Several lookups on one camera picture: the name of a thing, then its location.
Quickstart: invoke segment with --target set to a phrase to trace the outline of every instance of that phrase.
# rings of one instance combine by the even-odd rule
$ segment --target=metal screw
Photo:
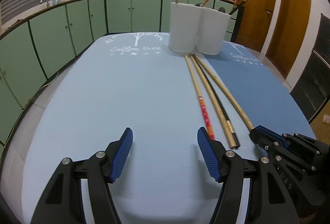
[[[62,164],[67,165],[68,163],[70,163],[70,161],[71,161],[70,158],[64,158],[64,159],[62,160]]]
[[[264,164],[269,163],[269,159],[268,159],[267,157],[262,157],[260,160],[261,160]]]
[[[104,151],[99,151],[96,153],[96,157],[97,158],[103,158],[105,156],[105,152]]]
[[[233,151],[231,151],[231,150],[228,150],[228,151],[226,151],[226,155],[228,157],[234,157],[235,156],[235,153]]]

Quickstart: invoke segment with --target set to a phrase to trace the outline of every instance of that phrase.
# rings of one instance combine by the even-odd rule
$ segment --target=light blue tablecloth
[[[109,35],[98,39],[76,62],[47,106],[26,157],[22,188],[26,223],[64,157],[87,159],[118,140],[126,127],[133,130],[133,146],[122,176],[110,185],[122,223],[209,222],[221,184],[210,177],[197,144],[197,130],[204,122],[186,63],[167,43],[167,33]],[[239,51],[252,64],[235,57]],[[245,48],[224,43],[218,56],[207,58],[209,62],[200,56],[220,74],[254,125],[313,136],[289,93]],[[243,121],[214,87],[240,140],[236,152],[258,159],[262,153],[249,139]],[[282,104],[276,110],[269,95]],[[203,96],[215,137],[229,149],[205,90]],[[290,113],[280,116],[279,109]],[[247,181],[237,223],[245,219]],[[87,223],[93,223],[86,181],[82,190]]]

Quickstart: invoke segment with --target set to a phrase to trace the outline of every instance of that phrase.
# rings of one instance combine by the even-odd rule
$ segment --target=white cup
[[[203,8],[171,2],[170,39],[168,46],[176,52],[192,52],[196,45]]]
[[[230,15],[203,7],[198,30],[197,50],[203,54],[217,55],[222,47]]]

